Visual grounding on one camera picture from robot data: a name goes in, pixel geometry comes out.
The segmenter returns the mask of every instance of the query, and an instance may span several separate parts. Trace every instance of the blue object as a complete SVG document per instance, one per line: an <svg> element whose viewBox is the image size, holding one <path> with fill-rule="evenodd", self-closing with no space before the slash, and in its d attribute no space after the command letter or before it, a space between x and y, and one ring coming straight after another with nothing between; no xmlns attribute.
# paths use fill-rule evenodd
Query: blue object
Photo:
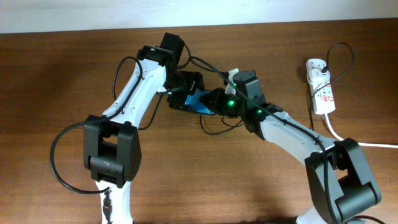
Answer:
<svg viewBox="0 0 398 224"><path fill-rule="evenodd" d="M197 113L203 113L203 114L208 114L208 115L215 115L214 112L210 111L203 103L200 103L199 98L207 93L209 93L210 90L196 90L193 96L188 95L187 100L185 100L186 105L191 105L192 108L197 112Z"/></svg>

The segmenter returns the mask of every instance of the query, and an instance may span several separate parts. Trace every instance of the white power strip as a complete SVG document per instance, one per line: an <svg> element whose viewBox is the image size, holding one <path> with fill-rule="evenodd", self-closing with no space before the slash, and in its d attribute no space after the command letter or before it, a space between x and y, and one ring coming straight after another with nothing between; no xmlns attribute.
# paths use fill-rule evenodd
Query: white power strip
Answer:
<svg viewBox="0 0 398 224"><path fill-rule="evenodd" d="M329 84L330 72L322 73L326 62L322 59L310 59L305 64L307 67L307 81L310 84L311 96L319 88ZM316 114L331 113L336 109L335 99L331 86L325 86L313 96L313 110Z"/></svg>
<svg viewBox="0 0 398 224"><path fill-rule="evenodd" d="M322 59L310 59L305 64L307 67L307 81L310 84L311 89L311 96L315 91L319 88L323 87L324 85L329 84L330 82L330 72L327 71L322 73L322 69L325 67L326 62ZM328 126L329 131L331 134L337 138L338 140L342 141L343 138L340 137L335 133L335 130L331 127L328 113L331 113L336 109L335 106L335 99L333 98L333 93L331 91L331 86L325 86L317 94L313 97L313 110L316 114L323 115L323 119ZM378 144L378 143L364 143L359 142L360 146L369 146L369 147L389 147L389 148L398 148L398 145L392 144Z"/></svg>

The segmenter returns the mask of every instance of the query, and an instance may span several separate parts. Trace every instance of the cable connector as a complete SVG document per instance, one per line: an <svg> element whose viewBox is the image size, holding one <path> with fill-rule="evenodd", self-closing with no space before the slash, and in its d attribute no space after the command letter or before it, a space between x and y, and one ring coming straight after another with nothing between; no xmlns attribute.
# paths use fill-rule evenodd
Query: cable connector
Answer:
<svg viewBox="0 0 398 224"><path fill-rule="evenodd" d="M329 71L329 66L328 65L326 65L325 67L323 67L323 69L322 69L322 73L325 73L325 72L327 72L327 71Z"/></svg>
<svg viewBox="0 0 398 224"><path fill-rule="evenodd" d="M112 224L111 222L111 214L112 214L112 201L109 197L111 193L111 190L105 192L105 198L104 198L104 205L102 206L102 211L105 215L106 221L108 221L108 224Z"/></svg>

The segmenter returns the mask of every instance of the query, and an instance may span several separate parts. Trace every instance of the white wall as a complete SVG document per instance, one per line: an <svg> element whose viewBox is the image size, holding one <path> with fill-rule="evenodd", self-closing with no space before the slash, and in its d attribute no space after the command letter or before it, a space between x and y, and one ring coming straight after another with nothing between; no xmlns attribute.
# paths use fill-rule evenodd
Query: white wall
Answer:
<svg viewBox="0 0 398 224"><path fill-rule="evenodd" d="M398 17L398 0L0 0L0 33Z"/></svg>

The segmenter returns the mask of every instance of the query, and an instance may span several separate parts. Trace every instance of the wooden table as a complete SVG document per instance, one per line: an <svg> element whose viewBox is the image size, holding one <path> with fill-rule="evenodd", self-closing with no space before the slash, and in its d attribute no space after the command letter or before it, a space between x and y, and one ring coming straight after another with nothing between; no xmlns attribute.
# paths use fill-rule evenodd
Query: wooden table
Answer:
<svg viewBox="0 0 398 224"><path fill-rule="evenodd" d="M118 62L164 32L179 34L220 70L255 69L268 101L309 126L305 62L324 58L334 42L355 51L354 69L333 85L337 110L331 122L342 136L398 143L398 19L292 22L237 26L91 30L0 35L0 223L99 223L100 198L61 186L49 165L55 135L112 102ZM336 77L349 63L344 47L331 54ZM123 67L118 92L133 69ZM189 65L187 70L198 68ZM203 72L205 86L222 81ZM155 101L145 114L146 124ZM211 131L225 128L206 118ZM331 136L315 116L320 134ZM209 136L198 115L163 101L153 125L139 133L142 164L132 183L131 212L139 223L238 223L294 217L311 206L303 166L278 146L244 127ZM364 148L382 190L382 202L364 214L396 223L398 150ZM55 152L60 175L95 190L83 167L83 135L65 135Z"/></svg>

